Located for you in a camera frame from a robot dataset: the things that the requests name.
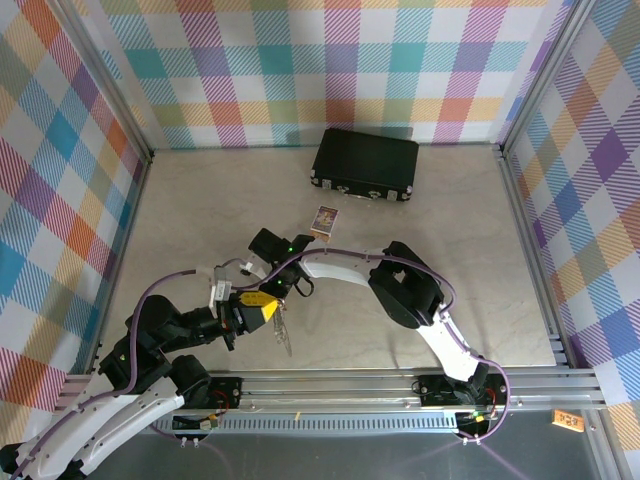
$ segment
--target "yellow tag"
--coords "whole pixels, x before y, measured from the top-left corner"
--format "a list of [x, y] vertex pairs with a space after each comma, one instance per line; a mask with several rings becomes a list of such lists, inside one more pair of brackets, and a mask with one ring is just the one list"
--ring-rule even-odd
[[554, 410], [551, 423], [574, 432], [584, 432], [584, 419], [580, 415], [565, 412], [564, 410]]
[[264, 321], [268, 322], [278, 309], [278, 299], [264, 292], [243, 292], [240, 301], [247, 307], [260, 307]]

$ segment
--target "plaid wall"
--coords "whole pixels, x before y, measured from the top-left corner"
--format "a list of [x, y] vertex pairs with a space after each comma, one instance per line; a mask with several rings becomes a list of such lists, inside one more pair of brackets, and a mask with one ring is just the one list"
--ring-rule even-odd
[[142, 164], [44, 0], [0, 0], [0, 445], [86, 360]]
[[515, 154], [564, 323], [640, 478], [640, 1], [600, 0]]
[[527, 97], [527, 94], [531, 89], [531, 86], [533, 84], [533, 81], [535, 80], [536, 75], [538, 74], [538, 72], [540, 71], [540, 68], [542, 67], [544, 61], [546, 60], [547, 55], [551, 50], [551, 46], [553, 45], [554, 40], [556, 39], [556, 37], [558, 36], [558, 33], [560, 32], [562, 24], [566, 20], [567, 15], [571, 11], [571, 8], [576, 3], [576, 1], [579, 1], [579, 0], [563, 0], [562, 6], [558, 9], [556, 17], [554, 18], [553, 23], [549, 27], [547, 31], [547, 35], [545, 36], [544, 41], [540, 46], [540, 50], [538, 50], [535, 60], [531, 64], [531, 67], [529, 68], [529, 71], [527, 72], [527, 75], [524, 81], [520, 85], [518, 94], [516, 95], [516, 98], [513, 101], [511, 108], [509, 109], [509, 113], [507, 114], [507, 118], [504, 124], [502, 125], [502, 128], [500, 129], [500, 133], [498, 134], [498, 138], [497, 138], [498, 143], [504, 143], [507, 133], [509, 133], [509, 128], [511, 128], [513, 121], [518, 115], [518, 112], [520, 111], [520, 107], [522, 106], [522, 103]]
[[194, 148], [313, 145], [328, 125], [497, 138], [568, 2], [74, 3], [149, 138]]

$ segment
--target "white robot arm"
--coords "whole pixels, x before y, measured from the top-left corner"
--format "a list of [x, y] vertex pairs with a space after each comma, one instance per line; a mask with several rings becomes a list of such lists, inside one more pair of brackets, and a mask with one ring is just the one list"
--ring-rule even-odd
[[187, 355], [169, 362], [164, 354], [220, 337], [233, 350], [238, 336], [270, 320], [300, 279], [312, 283], [316, 278], [333, 278], [371, 288], [389, 317], [415, 329], [434, 351], [460, 403], [474, 404], [484, 395], [488, 367], [465, 348], [453, 324], [438, 282], [446, 280], [406, 245], [392, 242], [384, 250], [336, 250], [310, 236], [299, 235], [289, 242], [263, 229], [249, 249], [253, 254], [242, 268], [261, 278], [256, 284], [232, 293], [224, 269], [204, 269], [214, 277], [206, 307], [180, 313], [165, 297], [146, 297], [137, 319], [135, 388], [126, 395], [88, 402], [129, 384], [129, 333], [57, 423], [29, 442], [0, 451], [3, 470], [12, 478], [20, 474], [29, 480], [85, 478], [116, 448], [166, 413], [182, 406], [211, 408], [202, 404], [211, 378], [198, 360]]

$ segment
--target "marble surface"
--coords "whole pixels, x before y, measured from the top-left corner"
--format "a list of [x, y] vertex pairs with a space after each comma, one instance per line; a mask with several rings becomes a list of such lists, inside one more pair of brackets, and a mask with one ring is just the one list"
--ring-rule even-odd
[[[506, 366], [552, 365], [553, 354], [490, 147], [422, 147], [407, 203], [314, 188], [315, 148], [160, 152], [139, 208], [105, 328], [102, 352], [160, 276], [243, 257], [266, 227], [307, 233], [320, 205], [338, 208], [331, 245], [405, 242], [456, 287], [452, 316], [481, 354]], [[236, 276], [239, 283], [247, 279]], [[183, 311], [207, 303], [204, 277], [158, 289]], [[265, 325], [236, 341], [191, 349], [211, 369], [421, 367], [438, 362], [412, 330], [391, 321], [366, 288], [317, 280], [311, 298], [292, 291], [286, 325], [293, 357]]]

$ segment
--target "cable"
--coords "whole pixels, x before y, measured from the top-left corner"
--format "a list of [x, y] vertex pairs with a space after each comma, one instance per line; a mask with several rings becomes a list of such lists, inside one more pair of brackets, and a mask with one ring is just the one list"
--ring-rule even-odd
[[496, 433], [498, 431], [498, 429], [502, 426], [502, 424], [504, 423], [504, 420], [507, 418], [507, 413], [509, 412], [509, 403], [511, 402], [511, 383], [509, 382], [509, 377], [507, 376], [507, 372], [504, 371], [504, 368], [502, 368], [498, 363], [494, 362], [493, 360], [487, 360], [486, 358], [482, 358], [479, 357], [477, 355], [474, 355], [473, 353], [471, 353], [471, 351], [467, 348], [467, 346], [462, 343], [462, 340], [460, 340], [458, 338], [458, 335], [456, 335], [456, 333], [453, 331], [453, 328], [451, 328], [451, 325], [449, 325], [449, 322], [445, 322], [444, 324], [445, 328], [447, 329], [447, 331], [449, 332], [449, 335], [451, 335], [451, 338], [453, 338], [454, 342], [456, 342], [456, 344], [464, 351], [467, 352], [469, 354], [469, 356], [471, 358], [473, 358], [475, 361], [480, 362], [480, 363], [484, 363], [486, 365], [489, 365], [490, 367], [495, 368], [496, 370], [498, 370], [500, 372], [500, 374], [502, 375], [502, 377], [504, 378], [504, 384], [505, 387], [507, 389], [505, 396], [506, 396], [506, 400], [504, 402], [504, 410], [502, 411], [502, 415], [500, 415], [500, 418], [498, 419], [498, 422], [495, 424], [495, 426], [489, 430], [487, 433], [485, 433], [482, 436], [479, 437], [473, 437], [471, 435], [469, 435], [466, 432], [460, 432], [463, 436], [476, 440], [477, 442], [480, 442], [482, 440], [485, 440], [487, 438], [489, 438], [491, 435], [493, 435], [494, 433]]
[[34, 459], [34, 455], [37, 454], [42, 447], [47, 443], [47, 441], [56, 433], [65, 423], [75, 417], [79, 412], [83, 411], [89, 405], [97, 402], [98, 400], [102, 400], [103, 398], [108, 397], [117, 397], [119, 395], [126, 395], [131, 392], [138, 381], [138, 352], [136, 348], [136, 343], [138, 341], [138, 323], [140, 321], [140, 312], [142, 311], [142, 305], [144, 301], [147, 299], [151, 292], [155, 290], [155, 288], [161, 283], [166, 282], [167, 280], [171, 280], [173, 278], [182, 277], [185, 275], [194, 275], [196, 273], [195, 270], [184, 270], [181, 272], [172, 273], [165, 277], [162, 277], [159, 280], [156, 280], [149, 288], [147, 288], [140, 300], [138, 300], [138, 304], [136, 305], [135, 310], [133, 311], [133, 319], [131, 321], [131, 329], [130, 329], [130, 341], [129, 341], [129, 359], [131, 363], [131, 378], [129, 380], [129, 384], [123, 388], [122, 390], [114, 390], [112, 392], [104, 392], [96, 395], [95, 397], [91, 397], [85, 400], [82, 403], [79, 403], [75, 410], [71, 410], [64, 417], [62, 417], [55, 425], [53, 425], [42, 438], [36, 442], [33, 448], [27, 454], [25, 460], [20, 464], [20, 466], [16, 469], [16, 471], [11, 475], [10, 480], [16, 480], [24, 471], [29, 463], [31, 463]]
[[[406, 265], [408, 267], [414, 268], [416, 270], [419, 270], [421, 272], [424, 272], [428, 275], [431, 275], [432, 277], [434, 277], [436, 280], [439, 280], [440, 282], [444, 283], [448, 288], [449, 291], [451, 292], [451, 301], [445, 305], [442, 309], [442, 312], [446, 312], [449, 309], [451, 309], [455, 302], [456, 302], [456, 292], [455, 289], [453, 288], [453, 285], [451, 285], [451, 283], [449, 283], [449, 281], [444, 278], [442, 275], [440, 275], [439, 273], [435, 272], [434, 270], [431, 270], [429, 267], [418, 263], [418, 262], [414, 262], [411, 260], [408, 260], [406, 258], [402, 258], [402, 257], [396, 257], [394, 255], [368, 255], [365, 253], [360, 253], [360, 252], [351, 252], [348, 250], [341, 250], [341, 249], [337, 249], [337, 248], [316, 248], [316, 249], [312, 249], [312, 250], [306, 250], [303, 252], [299, 252], [295, 255], [293, 255], [292, 257], [288, 258], [285, 262], [283, 262], [281, 265], [279, 265], [275, 270], [273, 270], [271, 273], [269, 273], [269, 275], [267, 275], [265, 278], [263, 278], [262, 280], [255, 282], [251, 285], [246, 285], [244, 287], [232, 287], [235, 290], [251, 290], [254, 289], [270, 280], [272, 280], [273, 278], [275, 278], [284, 268], [286, 268], [289, 264], [303, 258], [306, 257], [308, 255], [314, 255], [314, 254], [333, 254], [333, 255], [343, 255], [343, 256], [347, 256], [347, 257], [355, 257], [355, 258], [360, 258], [363, 260], [366, 260], [367, 262], [371, 261], [371, 260], [386, 260], [389, 262], [394, 262], [394, 263], [400, 263], [402, 265]], [[238, 259], [231, 259], [231, 260], [227, 260], [227, 262], [225, 262], [226, 265], [231, 264], [232, 262], [237, 261]], [[24, 471], [24, 469], [27, 467], [27, 465], [33, 461], [34, 459], [34, 455], [36, 453], [38, 453], [42, 447], [45, 445], [45, 443], [53, 436], [53, 434], [55, 432], [57, 432], [60, 427], [62, 427], [62, 425], [64, 425], [66, 422], [68, 422], [71, 418], [75, 417], [75, 415], [77, 415], [77, 413], [79, 411], [84, 410], [86, 407], [88, 407], [89, 405], [97, 402], [98, 400], [101, 400], [103, 398], [108, 398], [108, 397], [116, 397], [119, 395], [126, 395], [129, 392], [131, 392], [136, 385], [136, 382], [138, 380], [138, 355], [137, 355], [137, 349], [136, 349], [136, 342], [137, 342], [137, 338], [138, 338], [138, 323], [140, 321], [140, 312], [142, 310], [142, 305], [144, 304], [144, 301], [147, 299], [147, 297], [151, 294], [151, 292], [161, 283], [164, 283], [167, 280], [170, 280], [172, 278], [176, 278], [176, 277], [181, 277], [181, 276], [185, 276], [185, 275], [194, 275], [196, 273], [196, 270], [184, 270], [181, 272], [176, 272], [176, 273], [172, 273], [170, 275], [167, 275], [165, 277], [160, 278], [159, 280], [157, 280], [156, 282], [154, 282], [149, 288], [147, 288], [147, 290], [145, 290], [145, 292], [142, 294], [142, 296], [140, 297], [140, 300], [138, 300], [138, 304], [136, 305], [136, 308], [133, 312], [133, 319], [131, 322], [131, 329], [130, 329], [130, 342], [129, 342], [129, 358], [130, 358], [130, 364], [131, 364], [131, 378], [129, 380], [129, 384], [123, 388], [122, 390], [116, 390], [116, 391], [112, 391], [112, 392], [104, 392], [101, 394], [96, 395], [95, 397], [91, 397], [88, 400], [86, 400], [85, 402], [82, 402], [80, 404], [78, 404], [78, 407], [76, 410], [72, 410], [69, 413], [67, 413], [64, 417], [62, 417], [55, 425], [53, 425], [43, 436], [42, 438], [40, 438], [40, 440], [38, 440], [38, 442], [36, 442], [36, 444], [34, 445], [34, 447], [29, 451], [29, 454], [27, 455], [27, 457], [25, 458], [25, 460], [20, 464], [20, 466], [16, 469], [16, 471], [13, 473], [13, 475], [11, 476], [10, 480], [16, 480], [20, 474]], [[490, 362], [490, 360], [484, 360], [482, 359], [481, 361], [484, 361], [485, 363]], [[507, 399], [509, 398], [509, 386], [507, 385]], [[504, 418], [504, 413], [503, 416], [500, 418], [500, 421], [498, 421], [498, 424], [496, 425], [497, 429], [500, 424], [502, 423], [502, 420]], [[484, 437], [489, 436], [491, 433], [493, 432], [493, 430], [489, 433], [487, 433], [486, 435], [484, 435]]]
[[271, 280], [273, 280], [282, 270], [284, 270], [290, 263], [293, 263], [297, 260], [300, 260], [303, 257], [306, 257], [308, 255], [315, 255], [315, 254], [333, 254], [333, 255], [343, 255], [346, 257], [355, 257], [355, 258], [360, 258], [362, 260], [366, 260], [367, 262], [371, 261], [371, 260], [385, 260], [388, 262], [394, 262], [394, 263], [400, 263], [402, 265], [406, 265], [407, 267], [411, 267], [414, 268], [416, 270], [419, 270], [423, 273], [426, 273], [427, 275], [431, 275], [432, 277], [434, 277], [436, 280], [439, 280], [441, 283], [444, 283], [447, 288], [449, 289], [450, 293], [451, 293], [451, 300], [449, 301], [448, 304], [446, 304], [443, 308], [442, 308], [442, 312], [447, 312], [449, 311], [451, 308], [453, 308], [453, 306], [455, 305], [456, 299], [457, 299], [457, 295], [456, 295], [456, 291], [453, 288], [453, 285], [451, 285], [451, 283], [444, 278], [442, 275], [440, 275], [438, 272], [431, 270], [429, 267], [427, 267], [426, 265], [423, 265], [421, 263], [418, 262], [414, 262], [412, 260], [408, 260], [406, 258], [402, 258], [402, 257], [396, 257], [394, 255], [368, 255], [366, 253], [360, 253], [360, 252], [351, 252], [349, 250], [341, 250], [338, 248], [314, 248], [311, 250], [305, 250], [303, 252], [299, 252], [296, 253], [295, 255], [293, 255], [292, 257], [289, 257], [287, 260], [285, 260], [282, 264], [278, 265], [278, 267], [274, 270], [271, 271], [271, 273], [269, 273], [269, 275], [267, 275], [265, 278], [263, 278], [262, 280], [252, 283], [250, 285], [245, 285], [243, 287], [231, 287], [234, 290], [239, 290], [239, 291], [243, 291], [243, 290], [253, 290], [256, 287], [259, 287], [260, 285], [267, 283]]

